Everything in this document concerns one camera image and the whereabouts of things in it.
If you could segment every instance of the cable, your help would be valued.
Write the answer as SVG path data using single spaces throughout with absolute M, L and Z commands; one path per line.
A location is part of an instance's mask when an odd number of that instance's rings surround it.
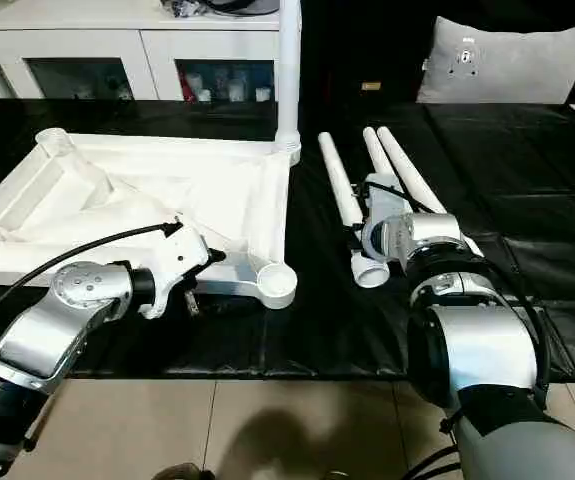
M 549 389 L 549 371 L 551 369 L 551 350 L 549 348 L 549 341 L 547 340 L 544 324 L 538 316 L 538 313 L 536 313 L 536 310 L 534 310 L 531 302 L 529 302 L 529 300 L 527 300 L 527 298 L 522 294 L 521 290 L 514 284 L 514 281 L 509 277 L 509 275 L 507 275 L 491 260 L 485 257 L 480 258 L 483 259 L 489 269 L 494 272 L 507 287 L 509 287 L 518 299 L 518 303 L 520 303 L 520 305 L 525 309 L 525 312 L 534 327 L 536 338 L 538 339 L 538 349 L 536 350 L 536 386 L 541 389 L 540 392 L 536 392 L 536 400 L 539 403 L 539 406 L 544 409 L 545 397 L 547 395 L 547 390 Z
M 208 6 L 212 10 L 216 12 L 223 12 L 223 13 L 233 13 L 236 10 L 241 10 L 243 8 L 247 8 L 255 0 L 232 0 L 231 2 L 226 3 L 214 3 L 211 0 L 200 0 L 200 3 L 203 5 Z
M 430 478 L 437 477 L 438 475 L 442 475 L 443 473 L 453 472 L 454 470 L 460 470 L 460 462 L 450 463 L 448 465 L 443 465 L 442 467 L 436 467 L 433 470 L 421 473 L 417 477 L 414 477 L 413 480 L 428 480 Z
M 227 12 L 219 12 L 217 10 L 214 10 L 214 13 L 216 13 L 217 15 L 222 15 L 223 17 L 245 18 L 245 17 L 264 17 L 266 15 L 273 15 L 277 11 L 278 9 L 276 8 L 274 10 L 269 10 L 267 12 L 261 12 L 261 13 L 249 13 L 249 12 L 227 13 Z
M 5 300 L 9 295 L 11 295 L 16 289 L 22 287 L 26 283 L 30 282 L 34 278 L 36 278 L 41 273 L 49 270 L 51 267 L 58 265 L 60 262 L 67 260 L 79 253 L 86 252 L 87 250 L 91 250 L 92 248 L 99 247 L 101 245 L 105 245 L 106 243 L 111 243 L 116 240 L 120 240 L 122 238 L 133 237 L 134 235 L 140 235 L 142 233 L 154 232 L 156 230 L 162 230 L 166 237 L 171 235 L 172 233 L 176 232 L 179 228 L 183 226 L 182 223 L 159 223 L 156 225 L 150 225 L 148 227 L 140 227 L 134 228 L 132 230 L 127 230 L 125 232 L 116 233 L 114 235 L 109 235 L 107 237 L 100 238 L 98 240 L 94 240 L 93 242 L 85 243 L 84 245 L 80 245 L 76 248 L 73 248 L 57 257 L 52 258 L 51 260 L 43 263 L 39 267 L 35 268 L 31 272 L 27 273 L 26 275 L 22 276 L 18 279 L 13 285 L 11 285 L 7 290 L 5 290 L 0 295 L 0 304 Z
M 403 475 L 401 480 L 414 480 L 418 478 L 416 475 L 418 475 L 421 471 L 426 469 L 432 463 L 435 463 L 436 461 L 440 460 L 443 457 L 446 457 L 447 455 L 451 455 L 452 453 L 457 452 L 458 448 L 456 447 L 456 445 L 450 445 L 448 447 L 441 448 L 440 450 L 432 453 L 427 458 L 422 460 L 415 467 L 410 468 L 409 471 L 405 475 Z
M 416 200 L 411 195 L 407 195 L 405 192 L 401 192 L 400 190 L 396 190 L 394 187 L 389 187 L 387 185 L 381 185 L 380 183 L 369 182 L 369 181 L 364 182 L 363 185 L 367 186 L 367 187 L 378 188 L 379 190 L 383 190 L 385 192 L 389 192 L 392 195 L 395 195 L 397 197 L 402 198 L 403 200 L 407 200 L 413 207 L 424 210 L 427 213 L 436 213 L 431 208 L 429 208 L 427 205 L 425 205 L 424 203 L 419 202 L 418 200 Z

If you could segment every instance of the white pole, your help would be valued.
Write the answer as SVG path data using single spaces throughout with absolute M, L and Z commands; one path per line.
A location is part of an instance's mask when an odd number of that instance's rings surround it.
M 294 152 L 299 159 L 298 98 L 300 95 L 299 0 L 280 0 L 278 55 L 278 130 L 276 151 Z
M 396 171 L 400 175 L 400 179 L 409 190 L 409 194 L 419 202 L 425 204 L 427 207 L 431 208 L 436 213 L 447 213 L 445 207 L 438 197 L 434 194 L 429 185 L 425 182 L 425 179 L 420 175 L 418 170 L 409 157 L 398 144 L 394 136 L 391 134 L 387 127 L 380 127 L 378 129 L 378 138 L 385 147 L 385 150 L 389 154 L 392 163 L 396 167 Z
M 327 132 L 321 133 L 318 135 L 318 143 L 323 152 L 327 174 L 334 191 L 334 197 L 336 197 L 336 205 L 338 205 L 343 225 L 352 227 L 356 224 L 362 224 L 363 213 L 358 205 L 358 200 L 354 197 L 354 191 L 331 135 Z
M 374 129 L 371 127 L 365 128 L 363 130 L 363 138 L 365 139 L 365 144 L 367 144 L 367 150 L 369 151 L 369 156 L 371 157 L 371 162 L 374 164 L 376 173 L 395 175 L 394 169 L 391 163 L 389 163 L 387 154 L 383 150 L 383 146 L 380 144 L 380 140 L 378 140 Z

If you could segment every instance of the white pipe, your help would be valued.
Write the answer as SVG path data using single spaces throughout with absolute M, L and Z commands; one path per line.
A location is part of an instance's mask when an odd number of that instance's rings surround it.
M 352 227 L 356 224 L 362 224 L 363 212 L 360 210 L 358 200 L 354 197 L 354 191 L 331 135 L 327 132 L 321 133 L 318 135 L 318 143 L 323 152 L 327 174 L 334 191 L 334 197 L 336 197 L 336 205 L 338 205 L 343 225 Z
M 427 207 L 431 208 L 436 213 L 447 213 L 445 207 L 438 197 L 434 194 L 429 185 L 425 182 L 425 179 L 420 175 L 418 170 L 409 157 L 398 144 L 394 136 L 391 134 L 387 127 L 380 127 L 378 129 L 378 138 L 385 147 L 385 150 L 389 154 L 392 163 L 396 167 L 396 171 L 400 175 L 400 179 L 409 190 L 409 194 L 419 202 L 423 203 Z
M 358 250 L 351 254 L 351 273 L 362 288 L 380 287 L 389 280 L 389 266 L 386 263 L 365 257 Z
M 300 95 L 299 0 L 280 0 L 278 54 L 278 129 L 276 151 L 300 149 L 298 98 Z
M 383 146 L 380 144 L 380 140 L 378 140 L 375 130 L 371 127 L 365 128 L 363 130 L 363 138 L 367 144 L 367 151 L 371 157 L 371 162 L 374 164 L 374 170 L 376 173 L 395 175 L 394 169 L 392 168 L 391 163 L 389 163 L 387 154 L 383 150 Z
M 325 167 L 327 167 L 327 174 L 343 225 L 352 227 L 362 224 L 363 212 L 360 210 L 358 200 L 354 197 L 354 191 L 331 135 L 327 132 L 321 133 L 318 135 L 318 143 L 323 152 Z M 360 231 L 356 232 L 356 236 L 360 241 Z M 351 253 L 351 272 L 358 286 L 363 288 L 378 287 L 389 279 L 387 264 L 363 256 L 360 250 Z

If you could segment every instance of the table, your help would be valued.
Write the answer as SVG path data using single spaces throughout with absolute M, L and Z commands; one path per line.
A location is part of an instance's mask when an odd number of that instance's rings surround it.
M 555 381 L 575 381 L 575 112 L 566 106 L 431 105 L 332 112 L 350 177 L 370 162 L 361 131 L 387 125 L 485 254 L 542 309 Z M 0 101 L 0 181 L 43 128 L 72 132 L 271 140 L 268 105 Z M 303 152 L 290 176 L 286 261 L 299 285 L 291 307 L 201 296 L 202 317 L 178 304 L 156 321 L 129 317 L 93 333 L 73 376 L 85 378 L 405 378 L 408 289 L 400 274 L 361 290 L 345 233 L 303 115 Z M 0 308 L 0 333 L 43 291 Z

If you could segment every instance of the pillow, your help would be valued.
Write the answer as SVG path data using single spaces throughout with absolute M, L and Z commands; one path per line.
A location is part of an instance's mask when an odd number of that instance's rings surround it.
M 436 19 L 417 101 L 565 103 L 575 81 L 575 27 L 485 32 Z

